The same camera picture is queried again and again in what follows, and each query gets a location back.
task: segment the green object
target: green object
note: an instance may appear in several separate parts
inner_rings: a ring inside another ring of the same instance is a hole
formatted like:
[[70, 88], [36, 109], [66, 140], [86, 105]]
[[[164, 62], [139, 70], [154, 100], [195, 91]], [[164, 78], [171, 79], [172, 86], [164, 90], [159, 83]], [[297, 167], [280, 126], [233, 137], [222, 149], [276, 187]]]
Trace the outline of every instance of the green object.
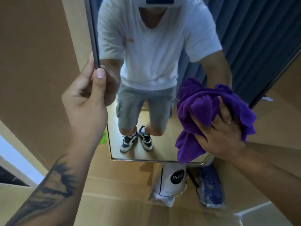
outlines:
[[106, 134], [106, 131], [104, 131], [103, 132], [103, 137], [102, 137], [99, 144], [106, 143], [106, 142], [107, 142], [107, 134]]

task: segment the t-shirt sleeve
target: t-shirt sleeve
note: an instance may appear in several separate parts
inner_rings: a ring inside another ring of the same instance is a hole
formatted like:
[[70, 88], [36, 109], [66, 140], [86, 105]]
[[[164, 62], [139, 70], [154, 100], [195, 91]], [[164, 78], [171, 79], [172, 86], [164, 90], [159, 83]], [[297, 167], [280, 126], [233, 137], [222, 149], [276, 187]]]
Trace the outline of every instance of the t-shirt sleeve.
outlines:
[[215, 22], [205, 3], [198, 0], [193, 4], [192, 9], [186, 24], [185, 50], [191, 62], [198, 62], [222, 50], [222, 46], [216, 34]]
[[123, 59], [124, 45], [120, 31], [119, 4], [104, 0], [98, 12], [99, 59]]

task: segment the hand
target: hand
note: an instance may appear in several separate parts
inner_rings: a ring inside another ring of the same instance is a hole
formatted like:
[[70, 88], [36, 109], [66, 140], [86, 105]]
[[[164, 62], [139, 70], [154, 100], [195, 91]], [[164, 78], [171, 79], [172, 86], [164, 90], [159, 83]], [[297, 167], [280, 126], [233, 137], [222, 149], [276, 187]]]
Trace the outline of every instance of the hand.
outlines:
[[213, 127], [201, 124], [195, 117], [191, 117], [202, 133], [205, 135], [195, 135], [201, 147], [208, 153], [226, 161], [231, 161], [241, 154], [245, 148], [241, 140], [241, 131], [231, 117], [227, 106], [219, 97], [219, 110], [221, 117], [216, 115], [211, 122]]
[[107, 76], [106, 91], [104, 94], [104, 103], [106, 106], [109, 106], [116, 99], [116, 94], [120, 86], [120, 79], [116, 78], [116, 75], [113, 70], [106, 68], [103, 65], [101, 65], [100, 68], [105, 70]]
[[104, 104], [106, 74], [94, 69], [91, 54], [81, 74], [62, 95], [62, 101], [71, 125], [72, 139], [96, 149], [108, 121]]

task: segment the mirror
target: mirror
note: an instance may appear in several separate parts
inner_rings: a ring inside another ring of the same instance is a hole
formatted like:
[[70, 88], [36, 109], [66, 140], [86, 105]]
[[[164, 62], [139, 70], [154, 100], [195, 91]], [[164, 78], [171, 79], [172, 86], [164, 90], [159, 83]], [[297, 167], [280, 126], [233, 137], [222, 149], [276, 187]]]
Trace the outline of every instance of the mirror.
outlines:
[[[204, 87], [228, 85], [250, 108], [270, 89], [301, 41], [279, 45], [284, 32], [271, 30], [290, 28], [248, 9], [248, 2], [236, 8], [231, 0], [85, 0], [95, 65], [113, 76], [107, 97], [112, 159], [178, 161], [175, 144], [185, 121], [179, 120], [177, 105], [193, 94], [195, 85], [184, 87], [187, 92], [180, 87], [189, 78]], [[272, 1], [267, 5], [274, 8]]]

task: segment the white t-shirt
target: white t-shirt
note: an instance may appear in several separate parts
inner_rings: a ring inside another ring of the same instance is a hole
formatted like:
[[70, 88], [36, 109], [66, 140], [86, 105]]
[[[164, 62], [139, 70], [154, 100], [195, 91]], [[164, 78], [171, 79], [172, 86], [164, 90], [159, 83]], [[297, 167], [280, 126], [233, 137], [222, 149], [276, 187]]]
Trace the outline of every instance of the white t-shirt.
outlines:
[[167, 8], [154, 29], [145, 26], [132, 0], [104, 0], [98, 14], [100, 59], [124, 59], [122, 84], [141, 90], [177, 85], [185, 48], [191, 62], [220, 51], [215, 23], [202, 0]]

